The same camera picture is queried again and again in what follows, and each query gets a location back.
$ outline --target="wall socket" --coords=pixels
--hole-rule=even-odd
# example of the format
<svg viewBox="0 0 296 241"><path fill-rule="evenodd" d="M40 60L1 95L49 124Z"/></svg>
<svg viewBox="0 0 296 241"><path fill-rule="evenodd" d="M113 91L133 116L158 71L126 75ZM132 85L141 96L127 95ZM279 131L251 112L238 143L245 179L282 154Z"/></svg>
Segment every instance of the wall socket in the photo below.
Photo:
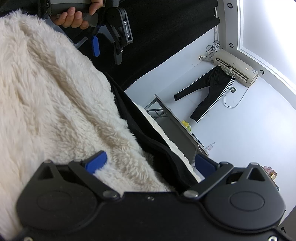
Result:
<svg viewBox="0 0 296 241"><path fill-rule="evenodd" d="M234 92L236 91L236 88L231 87L230 91L231 91L232 93L234 93Z"/></svg>

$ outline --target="plastic bottle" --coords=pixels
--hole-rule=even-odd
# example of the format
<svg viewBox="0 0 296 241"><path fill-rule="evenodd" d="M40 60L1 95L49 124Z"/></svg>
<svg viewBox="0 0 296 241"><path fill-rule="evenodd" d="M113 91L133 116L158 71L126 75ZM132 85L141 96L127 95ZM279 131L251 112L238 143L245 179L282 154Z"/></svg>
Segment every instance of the plastic bottle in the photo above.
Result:
<svg viewBox="0 0 296 241"><path fill-rule="evenodd" d="M211 145L208 145L205 150L208 152L209 150L211 150L213 148L213 145L215 144L216 142L212 143Z"/></svg>

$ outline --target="human hand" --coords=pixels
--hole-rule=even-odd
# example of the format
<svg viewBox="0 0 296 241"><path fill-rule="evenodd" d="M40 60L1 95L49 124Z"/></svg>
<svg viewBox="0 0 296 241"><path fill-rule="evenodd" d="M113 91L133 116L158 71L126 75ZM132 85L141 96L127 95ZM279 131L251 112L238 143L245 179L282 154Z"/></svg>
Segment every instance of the human hand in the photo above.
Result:
<svg viewBox="0 0 296 241"><path fill-rule="evenodd" d="M103 0L91 0L92 4L89 7L89 14L94 15L94 13L103 6ZM89 26L88 21L83 21L82 12L75 12L74 7L70 7L67 12L63 12L57 18L57 16L51 16L51 20L55 25L62 25L64 28L72 27L81 29L87 29Z"/></svg>

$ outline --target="white fleece fabric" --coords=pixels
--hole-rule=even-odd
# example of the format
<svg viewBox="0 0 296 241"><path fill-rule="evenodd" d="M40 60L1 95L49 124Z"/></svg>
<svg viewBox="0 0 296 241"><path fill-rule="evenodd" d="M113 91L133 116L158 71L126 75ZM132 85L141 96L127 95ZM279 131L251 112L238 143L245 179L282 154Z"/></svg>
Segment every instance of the white fleece fabric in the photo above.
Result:
<svg viewBox="0 0 296 241"><path fill-rule="evenodd" d="M120 118L106 77L66 36L21 11L0 19L0 118L0 234L6 239L21 230L15 203L46 159L66 164L104 150L108 161L95 176L120 194L171 190Z"/></svg>

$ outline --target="black backdrop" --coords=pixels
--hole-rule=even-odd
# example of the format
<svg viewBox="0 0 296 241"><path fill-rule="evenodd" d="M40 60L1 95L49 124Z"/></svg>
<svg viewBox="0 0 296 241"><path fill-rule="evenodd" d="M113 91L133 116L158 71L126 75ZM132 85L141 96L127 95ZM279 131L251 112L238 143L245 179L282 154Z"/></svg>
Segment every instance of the black backdrop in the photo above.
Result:
<svg viewBox="0 0 296 241"><path fill-rule="evenodd" d="M123 90L220 23L214 16L217 0L125 0L120 6L134 39L123 49L122 64L114 63L113 45L100 34L99 57L92 56L89 41L79 50Z"/></svg>

